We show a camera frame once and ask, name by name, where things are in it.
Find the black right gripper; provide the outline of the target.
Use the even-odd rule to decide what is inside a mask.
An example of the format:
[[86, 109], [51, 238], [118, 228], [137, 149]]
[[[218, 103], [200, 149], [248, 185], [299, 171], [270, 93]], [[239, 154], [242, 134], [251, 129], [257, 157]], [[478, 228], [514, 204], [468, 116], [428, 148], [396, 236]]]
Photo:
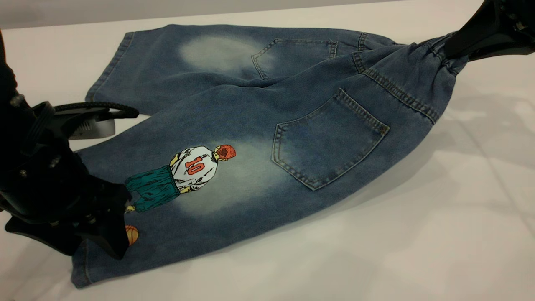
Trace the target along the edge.
[[533, 0], [485, 0], [472, 18], [447, 40], [444, 52], [447, 58], [468, 56], [469, 61], [529, 55], [535, 51], [534, 40]]

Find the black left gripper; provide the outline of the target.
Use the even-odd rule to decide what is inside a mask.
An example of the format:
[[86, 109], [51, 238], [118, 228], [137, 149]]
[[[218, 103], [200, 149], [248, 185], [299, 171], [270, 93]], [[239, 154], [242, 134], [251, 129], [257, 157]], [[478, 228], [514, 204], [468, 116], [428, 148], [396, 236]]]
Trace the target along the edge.
[[6, 232], [67, 256], [81, 236], [121, 260], [129, 247], [123, 215], [129, 198], [123, 185], [91, 176], [65, 139], [1, 139], [1, 210], [11, 216]]

